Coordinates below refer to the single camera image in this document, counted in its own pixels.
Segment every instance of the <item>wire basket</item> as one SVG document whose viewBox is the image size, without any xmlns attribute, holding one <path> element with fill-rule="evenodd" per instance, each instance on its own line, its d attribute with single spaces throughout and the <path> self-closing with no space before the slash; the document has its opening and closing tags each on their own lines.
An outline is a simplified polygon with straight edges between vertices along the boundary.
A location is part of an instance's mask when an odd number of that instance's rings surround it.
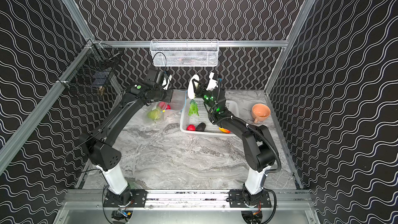
<svg viewBox="0 0 398 224">
<path fill-rule="evenodd" d="M 69 95 L 86 101 L 103 99 L 121 58 L 121 52 L 106 44 L 95 44 L 64 84 Z"/>
<path fill-rule="evenodd" d="M 156 67 L 216 67 L 218 40 L 152 40 L 149 51 Z"/>
</svg>

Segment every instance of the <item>black wire basket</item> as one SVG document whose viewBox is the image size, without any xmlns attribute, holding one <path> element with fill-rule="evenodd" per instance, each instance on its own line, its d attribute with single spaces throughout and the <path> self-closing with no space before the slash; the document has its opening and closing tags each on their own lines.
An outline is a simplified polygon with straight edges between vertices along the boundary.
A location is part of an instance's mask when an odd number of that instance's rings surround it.
<svg viewBox="0 0 398 224">
<path fill-rule="evenodd" d="M 64 83 L 69 95 L 85 101 L 102 100 L 107 88 L 111 87 L 111 78 L 120 58 L 119 49 L 94 44 L 92 51 L 87 53 Z"/>
</svg>

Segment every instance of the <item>perforated basket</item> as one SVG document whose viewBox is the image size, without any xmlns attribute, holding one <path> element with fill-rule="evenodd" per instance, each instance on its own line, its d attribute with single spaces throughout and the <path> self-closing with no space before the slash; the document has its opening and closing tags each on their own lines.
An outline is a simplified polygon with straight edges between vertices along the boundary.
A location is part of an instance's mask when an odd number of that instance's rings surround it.
<svg viewBox="0 0 398 224">
<path fill-rule="evenodd" d="M 157 67 L 215 67 L 218 40 L 152 40 L 149 51 Z"/>
<path fill-rule="evenodd" d="M 193 114 L 188 116 L 189 113 L 189 106 L 191 99 L 187 99 L 187 103 L 182 111 L 181 114 L 181 121 L 180 121 L 180 130 L 187 134 L 195 134 L 195 135 L 204 135 L 204 136 L 213 136 L 213 137 L 231 137 L 235 136 L 233 133 L 224 133 L 221 132 L 217 125 L 213 125 L 207 115 L 207 111 L 205 106 L 203 105 L 202 99 L 195 99 L 196 103 L 198 104 L 198 112 L 199 116 Z M 239 109 L 238 104 L 235 101 L 226 101 L 225 106 L 230 110 L 236 117 L 239 117 Z M 193 124 L 195 127 L 200 123 L 205 123 L 206 128 L 204 132 L 194 132 L 194 131 L 187 131 L 187 127 L 190 124 Z"/>
</svg>

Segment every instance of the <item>avocado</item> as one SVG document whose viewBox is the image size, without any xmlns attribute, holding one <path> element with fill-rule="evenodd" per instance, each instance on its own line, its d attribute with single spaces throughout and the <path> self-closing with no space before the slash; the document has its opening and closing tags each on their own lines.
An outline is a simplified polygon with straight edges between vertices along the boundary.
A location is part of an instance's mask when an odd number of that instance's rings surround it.
<svg viewBox="0 0 398 224">
<path fill-rule="evenodd" d="M 206 128 L 206 124 L 202 122 L 196 127 L 196 131 L 197 132 L 204 132 L 205 128 Z"/>
</svg>

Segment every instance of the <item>green leafy vegetable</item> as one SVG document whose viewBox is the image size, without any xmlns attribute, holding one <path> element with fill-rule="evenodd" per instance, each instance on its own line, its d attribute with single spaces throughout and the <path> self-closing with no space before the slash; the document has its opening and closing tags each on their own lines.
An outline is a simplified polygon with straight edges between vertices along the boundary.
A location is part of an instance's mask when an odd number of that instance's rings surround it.
<svg viewBox="0 0 398 224">
<path fill-rule="evenodd" d="M 192 114 L 196 114 L 197 116 L 199 116 L 198 113 L 198 104 L 196 103 L 196 101 L 191 100 L 191 105 L 189 106 L 189 113 L 188 115 L 191 116 Z"/>
</svg>

